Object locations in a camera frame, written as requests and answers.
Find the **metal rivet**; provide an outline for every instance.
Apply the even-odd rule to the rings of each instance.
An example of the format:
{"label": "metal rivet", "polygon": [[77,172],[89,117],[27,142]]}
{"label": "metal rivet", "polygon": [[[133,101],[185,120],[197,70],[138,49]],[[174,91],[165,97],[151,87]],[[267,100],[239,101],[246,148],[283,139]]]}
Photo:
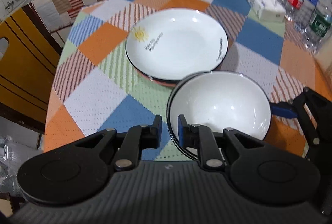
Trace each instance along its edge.
{"label": "metal rivet", "polygon": [[313,144],[318,145],[319,144],[319,138],[314,138],[312,142],[313,142]]}
{"label": "metal rivet", "polygon": [[209,159],[206,164],[211,168],[218,168],[222,166],[222,161],[219,159]]}
{"label": "metal rivet", "polygon": [[115,166],[119,168],[127,168],[132,165],[132,162],[129,159],[119,159],[115,162]]}

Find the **paper tissue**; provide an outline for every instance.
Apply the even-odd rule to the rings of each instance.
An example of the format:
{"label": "paper tissue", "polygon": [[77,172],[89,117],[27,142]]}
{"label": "paper tissue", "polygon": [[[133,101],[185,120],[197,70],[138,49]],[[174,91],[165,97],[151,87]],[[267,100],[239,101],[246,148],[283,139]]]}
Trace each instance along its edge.
{"label": "paper tissue", "polygon": [[247,0],[259,19],[282,22],[286,10],[277,0]]}

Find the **dining table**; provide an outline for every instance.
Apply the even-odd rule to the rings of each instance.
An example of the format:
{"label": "dining table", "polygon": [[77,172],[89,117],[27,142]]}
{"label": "dining table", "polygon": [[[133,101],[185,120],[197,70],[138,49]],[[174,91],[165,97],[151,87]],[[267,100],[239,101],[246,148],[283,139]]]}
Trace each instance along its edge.
{"label": "dining table", "polygon": [[[304,87],[332,100],[321,69],[293,24],[260,20],[247,0],[105,0],[81,9],[63,48],[50,93],[45,152],[102,129],[119,133],[152,124],[159,114],[160,147],[144,149],[142,159],[189,160],[175,147],[167,128],[172,88],[140,75],[125,50],[133,25],[170,8],[195,9],[218,21],[228,37],[220,70],[253,79],[270,102],[294,99]],[[264,140],[300,156],[308,150],[296,119],[272,116]]]}

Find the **plate rim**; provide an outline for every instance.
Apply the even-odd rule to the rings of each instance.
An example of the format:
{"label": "plate rim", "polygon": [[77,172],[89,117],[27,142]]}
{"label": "plate rim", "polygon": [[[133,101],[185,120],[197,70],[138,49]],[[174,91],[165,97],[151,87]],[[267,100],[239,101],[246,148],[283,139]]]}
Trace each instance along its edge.
{"label": "plate rim", "polygon": [[[156,13],[166,12],[166,11],[177,11],[177,10],[189,10],[189,11],[199,12],[200,14],[206,15],[206,16],[208,16],[209,18],[213,19],[213,20],[214,20],[215,22],[217,22],[217,23],[221,26],[221,28],[224,30],[225,35],[226,35],[226,39],[227,39],[227,49],[226,49],[226,52],[225,52],[225,56],[224,56],[224,58],[218,63],[218,65],[215,66],[215,68],[213,68],[213,69],[211,69],[211,70],[206,70],[206,71],[204,71],[204,72],[216,71],[217,68],[219,68],[220,65],[222,64],[222,62],[224,61],[224,59],[225,59],[225,57],[226,57],[226,55],[227,55],[227,53],[228,53],[228,49],[229,49],[229,37],[228,37],[228,35],[227,35],[227,33],[226,33],[225,28],[222,26],[222,24],[221,24],[220,22],[218,22],[216,19],[214,19],[214,18],[211,17],[210,15],[208,15],[208,14],[202,12],[202,11],[196,10],[196,9],[187,9],[187,8],[170,8],[170,9],[163,9],[163,10],[157,11]],[[128,32],[128,35],[127,35],[127,37],[126,37],[126,40],[125,40],[125,45],[124,45],[124,48],[125,48],[125,51],[126,51],[127,59],[129,60],[130,64],[131,64],[136,70],[138,70],[139,72],[141,72],[142,74],[144,74],[145,76],[147,76],[150,80],[152,80],[152,81],[157,81],[157,82],[161,82],[161,83],[177,84],[177,83],[179,83],[181,80],[183,80],[185,77],[183,77],[181,80],[167,80],[167,79],[161,79],[161,78],[153,77],[153,76],[151,76],[151,75],[149,75],[149,74],[143,72],[143,71],[140,70],[136,65],[134,65],[134,63],[130,60],[130,58],[129,58],[129,56],[128,56],[128,52],[127,52],[127,41],[128,41],[128,38],[129,38],[130,33],[132,32],[132,29],[133,29],[134,27],[136,27],[137,25],[139,25],[139,23],[142,22],[144,19],[146,19],[146,18],[148,18],[148,17],[150,17],[150,16],[147,16],[147,17],[141,19],[139,22],[137,22],[136,24],[134,24],[134,25],[130,28],[130,30],[129,30],[129,32]]]}
{"label": "plate rim", "polygon": [[167,123],[167,128],[168,128],[168,133],[171,137],[172,142],[174,143],[175,147],[182,152],[186,157],[190,158],[191,160],[198,160],[198,156],[192,152],[190,152],[187,148],[183,148],[180,146],[180,141],[179,139],[177,139],[177,137],[175,136],[175,133],[172,129],[172,125],[171,125],[171,120],[170,120],[170,110],[171,110],[171,105],[173,102],[173,99],[176,95],[176,93],[181,89],[181,87],[183,87],[186,83],[188,83],[190,80],[201,76],[201,75],[205,75],[205,74],[213,74],[213,73],[220,73],[220,72],[226,72],[226,73],[232,73],[232,74],[237,74],[238,76],[242,76],[244,78],[249,79],[250,81],[252,81],[253,83],[255,83],[264,93],[266,100],[269,103],[269,107],[270,107],[270,124],[269,127],[263,137],[262,140],[264,140],[270,130],[271,127],[271,123],[272,123],[272,110],[271,110],[271,106],[270,106],[270,101],[269,98],[267,96],[267,94],[265,93],[265,91],[263,90],[263,88],[252,78],[246,76],[245,74],[239,73],[239,72],[235,72],[235,71],[228,71],[228,70],[214,70],[214,71],[202,71],[202,72],[196,72],[193,74],[190,74],[188,76],[186,76],[185,78],[183,78],[183,80],[181,80],[175,87],[174,89],[171,91],[168,101],[167,101],[167,106],[166,106],[166,123]]}

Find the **stacked plates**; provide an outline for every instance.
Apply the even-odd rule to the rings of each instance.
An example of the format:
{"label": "stacked plates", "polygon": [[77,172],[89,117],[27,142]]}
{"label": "stacked plates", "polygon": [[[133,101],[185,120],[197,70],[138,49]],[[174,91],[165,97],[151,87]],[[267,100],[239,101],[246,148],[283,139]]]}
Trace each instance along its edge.
{"label": "stacked plates", "polygon": [[167,9],[132,27],[126,54],[144,77],[175,87],[167,104],[167,125],[175,145],[196,159],[194,149],[181,148],[178,116],[188,124],[203,124],[215,132],[235,128],[263,139],[271,121],[264,91],[239,73],[212,71],[228,50],[223,27],[196,10]]}
{"label": "stacked plates", "polygon": [[179,145],[180,114],[188,124],[202,124],[220,133],[225,128],[234,128],[260,140],[271,122],[270,103],[262,88],[242,74],[227,71],[186,77],[173,89],[166,113],[173,142],[192,159],[197,158],[197,151]]}
{"label": "stacked plates", "polygon": [[224,28],[212,17],[190,9],[167,9],[132,27],[126,54],[150,80],[174,87],[184,77],[216,69],[228,50]]}

